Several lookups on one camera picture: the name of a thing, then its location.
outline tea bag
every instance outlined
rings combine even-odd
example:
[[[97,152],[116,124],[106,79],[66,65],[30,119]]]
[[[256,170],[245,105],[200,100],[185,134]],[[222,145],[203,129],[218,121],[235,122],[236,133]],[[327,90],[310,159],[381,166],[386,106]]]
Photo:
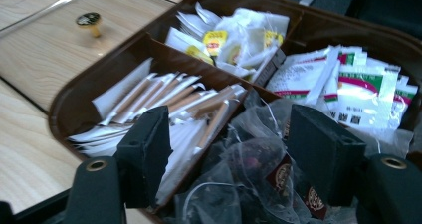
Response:
[[[221,18],[215,13],[203,9],[199,2],[195,4],[195,10],[198,16],[201,17],[202,21],[204,21],[204,23],[206,23],[207,25],[214,27],[221,21]]]
[[[286,37],[290,18],[269,12],[257,12],[246,8],[238,8],[233,16],[245,28],[264,28]]]
[[[161,98],[159,101],[157,101],[153,106],[158,107],[161,105],[169,105],[173,101],[177,101],[178,97],[182,97],[183,94],[190,94],[196,89],[200,88],[202,90],[205,90],[205,86],[202,83],[195,83],[198,81],[200,77],[196,76],[190,76],[188,78],[183,79],[179,82],[179,84],[169,93],[167,93],[163,98]]]
[[[165,44],[206,63],[213,64],[207,48],[203,43],[175,28],[171,27],[168,31]]]
[[[243,46],[239,53],[237,61],[240,67],[253,67],[249,60],[262,53],[265,49],[265,30],[264,28],[246,29],[246,36],[242,42]]]
[[[178,12],[176,17],[181,22],[180,30],[197,40],[201,40],[204,34],[213,28],[212,25],[206,24],[200,16],[195,14],[184,14]]]
[[[146,59],[121,81],[112,86],[111,89],[93,100],[93,104],[102,119],[109,119],[112,116],[112,110],[118,106],[124,96],[149,74],[151,62],[152,59]]]
[[[347,130],[367,144],[366,157],[382,153],[406,158],[413,138],[413,132],[404,129],[349,127]]]

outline white paper packet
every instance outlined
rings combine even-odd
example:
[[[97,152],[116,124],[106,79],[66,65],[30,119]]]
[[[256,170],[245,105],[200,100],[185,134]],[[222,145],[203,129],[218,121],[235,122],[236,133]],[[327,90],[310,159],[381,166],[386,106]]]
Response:
[[[198,81],[200,78],[201,77],[199,77],[199,76],[198,77],[197,76],[189,76],[187,78],[184,78],[183,80],[180,81],[180,83],[172,91],[170,91],[163,98],[161,98],[159,101],[157,101],[152,106],[152,108],[162,106],[163,104],[165,104],[166,102],[168,102],[169,100],[174,98],[176,95],[182,93],[183,90],[185,90],[187,87],[191,86],[193,83]],[[193,90],[196,90],[197,88],[201,88],[202,90],[205,90],[205,86],[202,83],[198,83],[198,84],[195,84],[193,86],[194,86],[194,87],[192,87]]]
[[[217,16],[215,13],[202,8],[199,2],[196,2],[195,10],[198,16],[201,17],[202,21],[204,21],[204,23],[210,26],[214,27],[221,21],[221,18]]]
[[[102,140],[101,144],[95,146],[84,146],[84,149],[80,150],[80,153],[85,154],[89,157],[96,156],[113,156],[117,151],[117,146],[123,139],[124,135],[116,136]]]
[[[195,106],[195,105],[197,105],[197,104],[199,104],[199,103],[201,103],[201,102],[203,102],[203,101],[206,101],[206,100],[208,100],[208,99],[210,99],[210,98],[212,98],[212,97],[214,97],[214,96],[216,96],[218,93],[215,91],[215,90],[208,90],[208,91],[205,91],[204,92],[204,95],[203,96],[201,96],[199,99],[197,99],[196,101],[194,101],[194,102],[191,102],[191,103],[189,103],[189,104],[187,104],[187,105],[185,105],[185,106],[183,106],[183,107],[181,107],[181,108],[179,108],[179,109],[177,109],[176,111],[174,111],[174,112],[171,112],[169,115],[168,115],[168,117],[170,118],[170,120],[175,120],[176,118],[181,118],[181,117],[183,117],[183,115],[181,115],[184,111],[186,111],[186,109],[189,109],[190,107],[193,107],[193,106]]]
[[[257,72],[255,69],[245,69],[238,66],[233,66],[225,62],[216,62],[216,66],[230,74],[233,74],[240,78],[245,78],[247,76],[253,75]]]
[[[368,54],[361,47],[341,47],[338,59],[342,65],[365,66]]]
[[[151,58],[146,59],[120,82],[93,100],[93,104],[96,106],[102,119],[107,119],[114,107],[118,105],[124,96],[149,74],[151,62]]]
[[[388,64],[386,62],[379,61],[370,57],[366,59],[366,66],[367,67],[383,67],[383,68],[396,71],[396,72],[400,72],[401,70],[401,67],[399,66]]]
[[[409,82],[409,77],[399,74],[397,78],[397,86],[405,86]]]
[[[416,86],[403,85],[403,83],[397,84],[391,108],[389,128],[396,129],[400,126],[401,119],[417,92],[418,87]]]
[[[84,143],[98,141],[111,136],[121,135],[127,133],[131,128],[131,124],[124,125],[109,125],[109,126],[94,126],[89,131],[72,135],[68,137],[71,142]]]
[[[194,156],[194,150],[206,129],[207,121],[190,120],[170,127],[170,146],[173,152],[168,157],[165,173],[156,194],[160,205],[180,182]]]
[[[256,64],[247,63],[246,61],[250,60],[251,57],[257,56],[262,53],[265,49],[265,30],[264,28],[253,28],[246,29],[246,36],[243,38],[237,38],[242,41],[242,47],[239,52],[239,58],[237,61],[238,66],[240,67],[250,67],[255,66]]]
[[[333,111],[335,111],[338,106],[338,73],[340,66],[340,61],[337,61],[316,104],[316,109],[332,118]]]
[[[208,64],[213,64],[205,44],[173,27],[170,27],[168,31],[165,44]]]
[[[157,75],[157,73],[151,73],[145,78],[143,78],[131,91],[127,93],[127,95],[120,100],[120,102],[112,109],[112,111],[108,114],[108,116],[100,122],[100,125],[109,125],[111,121],[117,123],[125,123],[126,119],[123,121],[119,120],[121,115],[127,110],[130,109],[130,105],[136,100],[144,90],[149,86],[151,80]]]
[[[383,67],[341,66],[335,119],[351,127],[387,128],[397,77]]]
[[[264,28],[277,32],[286,37],[290,18],[288,16],[259,12],[246,8],[238,8],[232,16],[241,26],[245,28]]]
[[[307,106],[317,104],[322,88],[337,64],[338,47],[287,56],[272,75],[267,90]]]
[[[206,24],[200,16],[195,14],[185,14],[178,12],[176,17],[182,24],[181,30],[183,31],[183,28],[187,29],[187,34],[194,38],[201,39],[207,31],[213,29],[212,25]]]

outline plastic wrapper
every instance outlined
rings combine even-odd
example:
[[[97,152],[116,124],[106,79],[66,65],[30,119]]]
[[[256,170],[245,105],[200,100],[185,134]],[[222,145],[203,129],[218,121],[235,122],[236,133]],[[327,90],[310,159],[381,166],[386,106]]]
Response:
[[[196,14],[178,12],[179,30],[170,28],[165,44],[249,81],[255,81],[276,54],[290,21],[287,16],[246,8],[221,18],[199,3],[195,10]]]
[[[413,138],[413,132],[404,129],[356,129],[350,127],[347,130],[366,143],[366,157],[382,153],[405,158],[409,152],[409,145]]]
[[[256,218],[299,222],[290,177],[284,191],[266,179],[285,155],[279,138],[254,138],[231,145],[189,191],[176,196],[177,223],[255,223]],[[242,218],[252,213],[254,219]]]
[[[245,100],[245,107],[247,109],[230,122],[229,138],[244,141],[254,137],[285,136],[292,109],[291,101],[277,99],[262,105],[258,94],[250,93]]]

